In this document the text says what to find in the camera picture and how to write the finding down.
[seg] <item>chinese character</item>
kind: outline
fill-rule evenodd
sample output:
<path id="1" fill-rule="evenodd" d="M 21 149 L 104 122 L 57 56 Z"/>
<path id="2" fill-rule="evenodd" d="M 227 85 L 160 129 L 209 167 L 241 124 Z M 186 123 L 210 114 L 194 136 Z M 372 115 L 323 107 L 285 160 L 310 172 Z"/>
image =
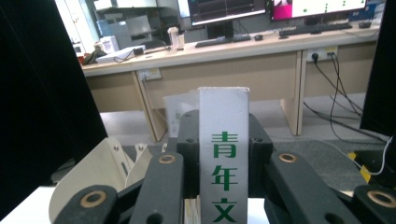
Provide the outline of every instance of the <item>chinese character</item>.
<path id="1" fill-rule="evenodd" d="M 212 142 L 238 142 L 237 136 L 238 134 L 228 134 L 228 132 L 212 134 Z"/>
<path id="2" fill-rule="evenodd" d="M 227 219 L 229 222 L 235 222 L 235 220 L 232 217 L 230 217 L 228 213 L 231 211 L 231 209 L 233 209 L 236 203 L 229 203 L 226 198 L 221 198 L 221 202 L 213 203 L 213 204 L 220 212 L 220 215 L 215 220 L 213 220 L 214 222 L 220 222 L 224 218 Z"/>
<path id="3" fill-rule="evenodd" d="M 238 184 L 238 182 L 230 182 L 230 176 L 235 176 L 230 174 L 231 170 L 237 170 L 237 168 L 221 168 L 221 165 L 217 165 L 215 172 L 212 174 L 216 177 L 215 182 L 212 184 L 223 184 L 224 190 L 230 190 L 231 184 Z"/>
<path id="4" fill-rule="evenodd" d="M 237 134 L 228 134 L 228 132 L 222 132 L 222 134 L 212 134 L 212 142 L 238 142 Z M 218 158 L 219 154 L 225 154 L 224 156 L 227 158 L 235 158 L 236 146 L 234 144 L 215 144 L 213 153 L 214 158 Z"/>

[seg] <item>screw hole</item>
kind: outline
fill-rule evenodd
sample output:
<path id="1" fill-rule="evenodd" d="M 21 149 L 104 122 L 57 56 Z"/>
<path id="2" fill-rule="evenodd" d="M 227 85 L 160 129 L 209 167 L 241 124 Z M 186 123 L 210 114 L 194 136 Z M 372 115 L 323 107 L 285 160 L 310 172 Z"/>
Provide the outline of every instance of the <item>screw hole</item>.
<path id="1" fill-rule="evenodd" d="M 375 203 L 388 208 L 396 208 L 396 199 L 387 193 L 379 190 L 371 190 L 367 192 L 367 196 Z"/>
<path id="2" fill-rule="evenodd" d="M 85 208 L 95 207 L 106 200 L 106 193 L 102 190 L 95 190 L 84 197 L 80 201 L 80 205 Z"/>
<path id="3" fill-rule="evenodd" d="M 163 155 L 159 159 L 160 163 L 164 163 L 164 164 L 172 163 L 175 160 L 176 160 L 176 158 L 174 156 L 172 156 L 172 155 Z"/>
<path id="4" fill-rule="evenodd" d="M 279 158 L 285 162 L 295 162 L 297 161 L 297 157 L 291 154 L 283 153 L 279 155 Z"/>
<path id="5" fill-rule="evenodd" d="M 148 217 L 148 219 L 146 220 L 147 224 L 161 224 L 163 223 L 163 216 L 161 216 L 161 214 L 152 214 Z"/>
<path id="6" fill-rule="evenodd" d="M 324 218 L 326 218 L 326 221 L 331 224 L 344 224 L 344 220 L 335 214 L 328 213 Z"/>

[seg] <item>black panel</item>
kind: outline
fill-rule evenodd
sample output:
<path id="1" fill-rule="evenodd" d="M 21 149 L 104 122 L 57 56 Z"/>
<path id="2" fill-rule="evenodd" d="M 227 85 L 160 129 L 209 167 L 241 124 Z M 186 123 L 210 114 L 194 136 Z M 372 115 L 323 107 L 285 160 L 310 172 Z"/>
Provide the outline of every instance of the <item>black panel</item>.
<path id="1" fill-rule="evenodd" d="M 387 136 L 396 131 L 396 2 L 387 1 L 363 108 L 361 128 Z"/>
<path id="2" fill-rule="evenodd" d="M 0 219 L 106 130 L 53 0 L 0 1 Z"/>

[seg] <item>wooden desk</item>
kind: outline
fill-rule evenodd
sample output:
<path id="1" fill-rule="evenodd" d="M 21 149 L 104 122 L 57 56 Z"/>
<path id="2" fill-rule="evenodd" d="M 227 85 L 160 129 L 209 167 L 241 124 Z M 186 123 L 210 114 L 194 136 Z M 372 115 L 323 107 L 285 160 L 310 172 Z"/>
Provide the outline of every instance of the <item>wooden desk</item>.
<path id="1" fill-rule="evenodd" d="M 279 99 L 293 134 L 302 132 L 305 96 L 333 94 L 334 90 L 306 62 L 308 49 L 338 46 L 341 76 L 348 92 L 365 92 L 375 53 L 378 27 L 295 35 L 278 39 L 262 33 L 263 41 L 247 41 L 183 51 L 165 51 L 132 58 L 125 63 L 84 66 L 84 74 L 101 112 L 143 110 L 155 141 L 166 131 L 163 97 L 203 86 L 250 87 L 250 100 Z M 320 62 L 332 80 L 332 62 Z M 162 79 L 143 83 L 135 71 L 160 68 Z"/>

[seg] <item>white table surface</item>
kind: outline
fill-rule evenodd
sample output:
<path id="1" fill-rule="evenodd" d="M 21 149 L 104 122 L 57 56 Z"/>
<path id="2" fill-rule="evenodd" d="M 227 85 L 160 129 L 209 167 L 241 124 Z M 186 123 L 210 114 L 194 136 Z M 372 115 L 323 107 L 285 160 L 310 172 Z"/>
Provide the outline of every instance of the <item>white table surface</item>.
<path id="1" fill-rule="evenodd" d="M 55 188 L 39 187 L 0 223 L 50 224 L 49 207 L 53 191 L 55 191 Z M 264 212 L 263 202 L 264 199 L 248 199 L 248 224 L 269 224 Z"/>

